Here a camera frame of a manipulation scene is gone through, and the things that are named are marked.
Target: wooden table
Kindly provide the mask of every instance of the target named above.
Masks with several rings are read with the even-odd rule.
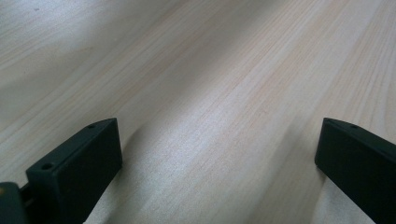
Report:
[[[396,142],[396,1],[0,3],[0,181],[85,125],[124,158],[87,223],[372,223],[324,117]]]

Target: light wood surface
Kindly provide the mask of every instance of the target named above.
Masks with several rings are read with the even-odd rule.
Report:
[[[0,181],[116,117],[87,223],[372,223],[314,164],[324,117],[396,142],[396,1],[0,3]]]

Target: wood grain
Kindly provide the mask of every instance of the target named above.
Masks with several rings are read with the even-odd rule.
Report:
[[[87,223],[373,223],[315,166],[324,117],[396,142],[391,0],[2,1],[0,181],[119,120]]]

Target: black plastic part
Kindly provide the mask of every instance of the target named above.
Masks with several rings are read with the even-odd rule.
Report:
[[[32,165],[22,189],[0,185],[0,223],[81,224],[121,166],[117,120],[93,123]]]
[[[396,223],[396,146],[354,124],[324,119],[315,163],[376,223]]]
[[[15,183],[0,183],[0,223],[29,223],[20,189]]]

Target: screw hole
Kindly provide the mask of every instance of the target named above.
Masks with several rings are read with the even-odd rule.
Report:
[[[49,170],[50,168],[52,168],[53,164],[52,163],[46,163],[43,166],[41,166],[42,170]]]

